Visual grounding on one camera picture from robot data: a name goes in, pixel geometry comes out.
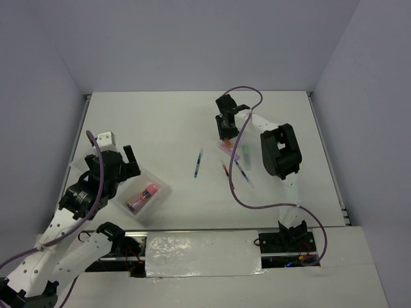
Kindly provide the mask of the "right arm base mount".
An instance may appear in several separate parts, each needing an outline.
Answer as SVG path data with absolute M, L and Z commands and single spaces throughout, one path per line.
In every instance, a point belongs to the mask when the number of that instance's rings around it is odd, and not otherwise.
M 263 269 L 302 267 L 302 261 L 311 263 L 318 259 L 312 232 L 307 232 L 293 243 L 281 239 L 280 232 L 259 233 L 254 240 L 259 247 Z

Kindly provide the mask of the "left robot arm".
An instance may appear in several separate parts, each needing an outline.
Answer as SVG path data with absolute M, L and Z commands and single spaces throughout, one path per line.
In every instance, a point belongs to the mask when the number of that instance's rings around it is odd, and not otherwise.
M 2 279 L 1 307 L 54 307 L 60 292 L 94 261 L 124 252 L 125 231 L 106 222 L 67 253 L 88 222 L 115 197 L 119 184 L 141 174 L 132 147 L 123 149 L 124 154 L 98 150 L 85 157 L 88 170 L 66 189 L 35 247 L 16 255 L 22 262 Z

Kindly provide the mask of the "green highlighter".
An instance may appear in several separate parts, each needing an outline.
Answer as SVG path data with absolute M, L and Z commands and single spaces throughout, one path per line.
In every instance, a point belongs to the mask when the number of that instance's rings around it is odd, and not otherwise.
M 242 146 L 242 152 L 243 152 L 243 160 L 245 164 L 245 169 L 247 171 L 250 171 L 252 169 L 250 146 L 248 144 L 244 144 Z

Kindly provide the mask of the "orange highlighter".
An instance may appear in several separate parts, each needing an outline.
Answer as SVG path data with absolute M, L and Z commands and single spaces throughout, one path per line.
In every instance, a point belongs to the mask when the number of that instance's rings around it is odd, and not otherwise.
M 232 147 L 233 147 L 232 142 L 231 142 L 230 139 L 224 139 L 224 140 L 223 140 L 223 143 L 225 144 L 225 146 L 226 146 L 227 148 L 232 148 Z

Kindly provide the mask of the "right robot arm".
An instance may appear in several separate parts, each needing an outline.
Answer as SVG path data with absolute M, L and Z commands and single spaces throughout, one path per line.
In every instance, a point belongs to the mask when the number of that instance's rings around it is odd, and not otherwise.
M 265 171 L 281 181 L 286 202 L 275 204 L 280 208 L 279 244 L 286 251 L 294 251 L 308 233 L 308 227 L 297 209 L 297 175 L 302 154 L 293 127 L 288 123 L 273 123 L 255 114 L 247 105 L 237 105 L 228 93 L 216 100 L 216 106 L 220 113 L 216 116 L 220 140 L 236 140 L 231 150 L 230 164 L 238 162 L 236 147 L 240 143 L 242 133 L 247 132 L 258 141 Z

